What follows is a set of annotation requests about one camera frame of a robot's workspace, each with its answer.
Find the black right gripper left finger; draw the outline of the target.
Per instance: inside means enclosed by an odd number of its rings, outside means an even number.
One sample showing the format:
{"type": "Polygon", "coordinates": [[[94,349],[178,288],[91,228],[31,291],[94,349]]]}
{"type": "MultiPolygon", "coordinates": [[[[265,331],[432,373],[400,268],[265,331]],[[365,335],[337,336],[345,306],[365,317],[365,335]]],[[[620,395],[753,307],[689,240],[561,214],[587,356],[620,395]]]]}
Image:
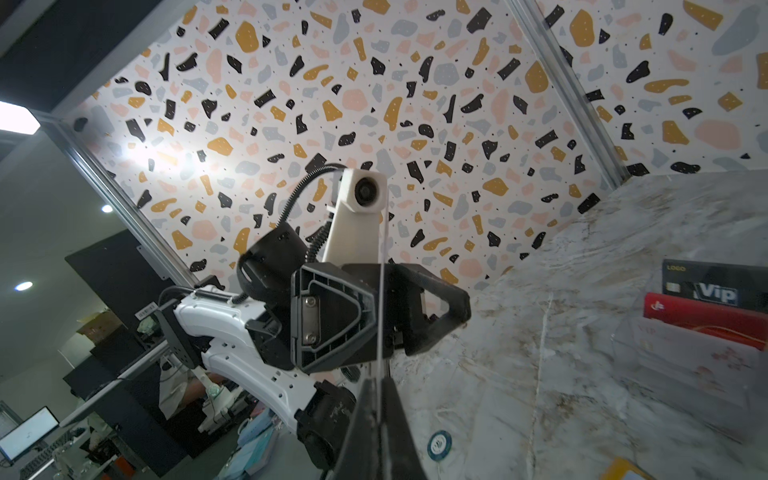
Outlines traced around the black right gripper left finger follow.
{"type": "Polygon", "coordinates": [[[360,391],[333,478],[374,480],[380,478],[380,428],[375,380],[366,380],[360,391]]]}

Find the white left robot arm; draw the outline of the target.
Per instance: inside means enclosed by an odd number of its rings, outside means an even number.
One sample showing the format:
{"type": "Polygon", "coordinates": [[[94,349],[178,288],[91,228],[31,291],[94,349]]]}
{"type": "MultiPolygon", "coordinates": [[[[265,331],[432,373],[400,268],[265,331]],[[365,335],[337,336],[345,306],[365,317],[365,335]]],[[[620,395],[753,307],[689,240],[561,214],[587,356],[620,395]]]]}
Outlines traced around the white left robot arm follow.
{"type": "Polygon", "coordinates": [[[428,351],[471,316],[463,289],[416,264],[317,262],[288,224],[239,259],[241,293],[189,290],[161,308],[175,355],[263,401],[313,464],[343,478],[416,472],[416,451],[391,380],[360,394],[321,372],[428,351]]]}

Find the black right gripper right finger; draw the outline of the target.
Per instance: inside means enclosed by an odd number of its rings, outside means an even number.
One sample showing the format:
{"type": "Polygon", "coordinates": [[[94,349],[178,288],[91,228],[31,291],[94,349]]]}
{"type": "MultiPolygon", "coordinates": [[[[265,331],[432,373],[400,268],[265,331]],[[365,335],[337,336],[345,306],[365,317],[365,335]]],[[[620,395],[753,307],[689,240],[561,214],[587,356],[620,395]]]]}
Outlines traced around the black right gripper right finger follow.
{"type": "Polygon", "coordinates": [[[381,478],[427,479],[391,377],[381,381],[381,478]]]}

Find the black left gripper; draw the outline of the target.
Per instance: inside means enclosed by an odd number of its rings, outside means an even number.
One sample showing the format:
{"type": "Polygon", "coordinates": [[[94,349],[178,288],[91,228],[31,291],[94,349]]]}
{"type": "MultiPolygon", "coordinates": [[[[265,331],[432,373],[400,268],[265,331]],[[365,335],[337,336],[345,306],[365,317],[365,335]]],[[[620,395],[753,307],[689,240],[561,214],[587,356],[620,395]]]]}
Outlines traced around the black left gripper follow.
{"type": "Polygon", "coordinates": [[[241,290],[265,308],[246,323],[265,364],[310,374],[375,361],[384,346],[414,356],[470,320],[468,292],[421,265],[388,264],[379,327],[379,266],[320,262],[329,231],[305,244],[282,224],[238,259],[241,290]]]}

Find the yellow leather card holder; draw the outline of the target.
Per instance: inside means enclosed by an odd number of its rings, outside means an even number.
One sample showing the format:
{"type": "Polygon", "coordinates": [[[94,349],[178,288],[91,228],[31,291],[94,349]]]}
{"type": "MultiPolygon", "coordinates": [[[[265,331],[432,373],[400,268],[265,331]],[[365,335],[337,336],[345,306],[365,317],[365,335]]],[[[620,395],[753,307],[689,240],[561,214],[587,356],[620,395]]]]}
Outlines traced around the yellow leather card holder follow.
{"type": "Polygon", "coordinates": [[[626,458],[617,457],[600,475],[600,480],[654,480],[654,477],[626,458]]]}

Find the black VIP card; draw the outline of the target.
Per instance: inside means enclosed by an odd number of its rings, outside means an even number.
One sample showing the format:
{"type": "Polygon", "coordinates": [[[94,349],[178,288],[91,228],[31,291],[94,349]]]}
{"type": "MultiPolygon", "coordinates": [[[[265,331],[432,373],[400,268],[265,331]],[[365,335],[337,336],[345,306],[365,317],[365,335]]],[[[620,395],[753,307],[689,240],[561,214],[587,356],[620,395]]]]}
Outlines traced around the black VIP card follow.
{"type": "Polygon", "coordinates": [[[767,312],[767,268],[664,259],[666,295],[756,312],[767,312]]]}

